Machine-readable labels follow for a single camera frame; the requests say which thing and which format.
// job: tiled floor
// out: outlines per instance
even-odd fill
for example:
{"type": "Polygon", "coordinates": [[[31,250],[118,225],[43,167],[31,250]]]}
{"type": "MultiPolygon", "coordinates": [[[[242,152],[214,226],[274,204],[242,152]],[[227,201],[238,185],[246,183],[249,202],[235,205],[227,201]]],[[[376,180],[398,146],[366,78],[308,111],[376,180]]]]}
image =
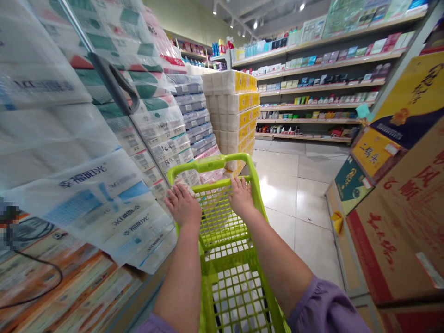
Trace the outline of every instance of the tiled floor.
{"type": "Polygon", "coordinates": [[[324,196],[349,148],[256,140],[253,160],[268,220],[318,277],[344,288],[324,196]]]}

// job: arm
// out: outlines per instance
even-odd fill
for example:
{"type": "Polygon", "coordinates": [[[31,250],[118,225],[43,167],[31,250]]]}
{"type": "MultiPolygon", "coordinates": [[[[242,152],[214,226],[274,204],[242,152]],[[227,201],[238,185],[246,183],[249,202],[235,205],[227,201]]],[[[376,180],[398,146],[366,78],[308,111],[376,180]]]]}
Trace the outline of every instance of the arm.
{"type": "Polygon", "coordinates": [[[201,270],[199,229],[202,211],[196,199],[179,184],[168,190],[165,204],[180,226],[171,266],[153,313],[177,332],[198,332],[201,270]]]}
{"type": "Polygon", "coordinates": [[[285,318],[289,319],[310,285],[313,273],[254,207],[251,187],[246,185],[245,179],[240,181],[235,177],[231,179],[231,185],[231,208],[247,225],[260,266],[285,318]]]}

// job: cart handle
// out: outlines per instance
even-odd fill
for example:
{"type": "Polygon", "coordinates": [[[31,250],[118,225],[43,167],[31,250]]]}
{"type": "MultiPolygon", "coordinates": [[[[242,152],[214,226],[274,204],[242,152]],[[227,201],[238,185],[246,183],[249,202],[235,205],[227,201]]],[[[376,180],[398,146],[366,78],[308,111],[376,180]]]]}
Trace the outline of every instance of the cart handle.
{"type": "Polygon", "coordinates": [[[250,156],[250,154],[247,153],[235,153],[230,155],[218,155],[218,156],[210,156],[206,157],[200,160],[196,160],[190,163],[181,164],[175,167],[172,167],[170,170],[168,170],[168,180],[171,185],[174,184],[174,180],[176,179],[177,175],[183,171],[187,170],[197,170],[199,173],[204,173],[212,170],[218,170],[225,167],[225,164],[227,162],[233,161],[233,160],[242,160],[244,161],[248,169],[250,170],[250,175],[256,175],[256,170],[254,168],[253,160],[250,156]]]}

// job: green wall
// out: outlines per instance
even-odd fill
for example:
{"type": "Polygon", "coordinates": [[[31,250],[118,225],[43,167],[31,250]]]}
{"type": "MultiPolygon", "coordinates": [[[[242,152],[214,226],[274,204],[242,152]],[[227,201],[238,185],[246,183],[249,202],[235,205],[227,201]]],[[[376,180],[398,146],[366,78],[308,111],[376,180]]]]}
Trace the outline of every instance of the green wall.
{"type": "Polygon", "coordinates": [[[250,40],[237,36],[237,30],[231,29],[221,18],[213,15],[201,3],[195,0],[143,0],[151,8],[163,29],[185,38],[193,39],[211,47],[219,38],[226,40],[234,37],[234,44],[239,47],[250,40]]]}

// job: purple sleeve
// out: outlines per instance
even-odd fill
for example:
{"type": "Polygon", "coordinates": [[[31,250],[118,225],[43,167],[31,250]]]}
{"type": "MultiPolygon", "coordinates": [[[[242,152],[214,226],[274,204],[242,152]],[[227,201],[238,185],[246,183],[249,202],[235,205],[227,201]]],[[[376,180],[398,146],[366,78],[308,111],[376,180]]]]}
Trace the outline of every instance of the purple sleeve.
{"type": "Polygon", "coordinates": [[[288,325],[292,332],[370,332],[347,295],[314,275],[288,325]]]}
{"type": "Polygon", "coordinates": [[[147,321],[141,324],[134,333],[176,333],[176,331],[166,321],[152,313],[147,321]]]}

